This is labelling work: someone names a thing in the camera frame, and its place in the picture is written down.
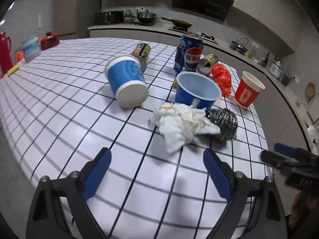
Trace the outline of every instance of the range hood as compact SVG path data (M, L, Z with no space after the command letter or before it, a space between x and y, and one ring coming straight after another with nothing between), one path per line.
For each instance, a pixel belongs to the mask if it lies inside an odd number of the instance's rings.
M172 6L224 21L232 3L233 0L173 0Z

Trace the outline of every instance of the kettle handle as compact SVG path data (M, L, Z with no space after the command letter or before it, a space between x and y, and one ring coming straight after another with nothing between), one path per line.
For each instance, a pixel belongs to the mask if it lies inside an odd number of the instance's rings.
M10 39L10 37L7 37L7 38L9 40L9 42L10 42L10 53L11 53L11 39Z

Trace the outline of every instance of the rice cooker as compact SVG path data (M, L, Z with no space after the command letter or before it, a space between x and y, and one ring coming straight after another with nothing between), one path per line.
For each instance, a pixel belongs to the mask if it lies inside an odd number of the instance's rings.
M279 78L280 74L282 73L282 65L280 61L273 61L269 72L276 78Z

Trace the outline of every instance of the screw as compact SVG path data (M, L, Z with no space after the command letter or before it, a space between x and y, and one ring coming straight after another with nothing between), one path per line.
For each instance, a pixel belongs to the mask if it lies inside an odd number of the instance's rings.
M73 171L71 172L71 177L72 178L77 178L79 176L80 172L79 171Z
M266 176L266 181L269 183L272 183L272 177L271 176Z
M243 174L242 172L237 171L237 172L235 172L235 176L236 176L237 178L243 178L243 177L244 177L244 174Z
M47 182L48 179L49 179L49 176L45 175L41 177L40 181Z

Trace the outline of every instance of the kitchen counter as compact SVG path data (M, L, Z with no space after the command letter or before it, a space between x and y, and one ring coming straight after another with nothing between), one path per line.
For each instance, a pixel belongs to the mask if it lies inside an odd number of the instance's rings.
M134 109L122 109L104 74L106 63L129 54L138 40L88 38L61 41L0 80L0 118L13 155L33 186L43 175L63 178L81 170L102 147L112 162L96 196L87 201L107 234L117 238L205 239L226 201L219 196L203 164L211 147L234 171L264 179L272 170L259 159L267 149L253 105L242 110L233 97L214 107L237 114L237 139L219 143L199 136L170 155L163 137L148 120L165 101L173 102L175 47L151 43L144 72L149 97ZM234 68L232 95L239 77ZM72 215L61 198L66 216ZM246 204L234 238L247 221Z
M162 24L162 23L156 23L153 26L140 26L140 25L132 25L132 24L112 24L112 25L95 25L95 26L89 27L88 30L130 29L130 30L156 32L156 33L162 33L166 35L179 36L179 37L183 35L183 33L168 30L168 28L170 27L172 27L172 25ZM270 66L267 66L266 68L264 68L260 66L259 64L255 63L254 60L250 60L246 55L242 55L240 53L235 52L233 49L230 48L229 43L224 42L217 38L215 39L215 41L218 43L218 45L213 42L203 40L205 45L216 48L219 51L225 52L228 55L231 55L234 58L237 58L241 60L242 62L247 63L248 65L254 67L258 71L264 73L269 78L269 80L273 83L273 85L282 94L283 98L285 99L290 109L294 113L297 121L299 122L300 128L302 129L302 132L304 133L304 137L308 143L309 149L310 150L312 150L312 148L315 149L315 146L312 143L312 140L307 132L307 127L312 124L312 121L310 120L306 112L306 109L304 108L303 105L298 107L296 104L297 97L293 93L293 91L289 87L284 87L283 84L277 78L275 78L274 76L270 74L269 72Z

